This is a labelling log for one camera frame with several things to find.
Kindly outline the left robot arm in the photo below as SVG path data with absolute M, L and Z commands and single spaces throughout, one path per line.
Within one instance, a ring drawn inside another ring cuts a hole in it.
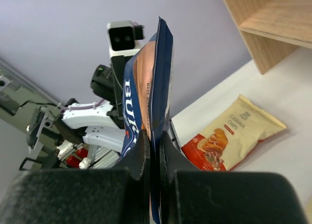
M 114 56 L 109 66 L 98 65 L 90 87 L 101 98 L 93 104 L 80 104 L 70 99 L 54 124 L 61 136 L 73 143 L 85 143 L 121 153 L 124 122 L 121 116 L 123 72 L 130 56 Z

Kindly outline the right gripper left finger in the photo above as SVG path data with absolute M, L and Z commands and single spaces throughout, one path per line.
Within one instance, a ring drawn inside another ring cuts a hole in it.
M 3 224 L 147 224 L 150 221 L 150 142 L 105 169 L 23 171 L 0 205 Z

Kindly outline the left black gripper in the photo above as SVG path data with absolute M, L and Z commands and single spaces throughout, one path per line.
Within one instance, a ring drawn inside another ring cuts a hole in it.
M 113 74 L 114 86 L 114 106 L 111 110 L 111 117 L 118 127 L 124 127 L 124 120 L 122 114 L 122 91 L 123 91 L 123 78 L 125 70 L 126 58 L 125 56 L 111 57 L 111 68 Z

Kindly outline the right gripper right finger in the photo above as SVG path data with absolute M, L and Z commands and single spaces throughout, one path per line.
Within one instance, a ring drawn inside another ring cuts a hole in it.
M 275 173 L 201 171 L 173 145 L 160 146 L 160 210 L 164 224 L 306 224 L 288 180 Z

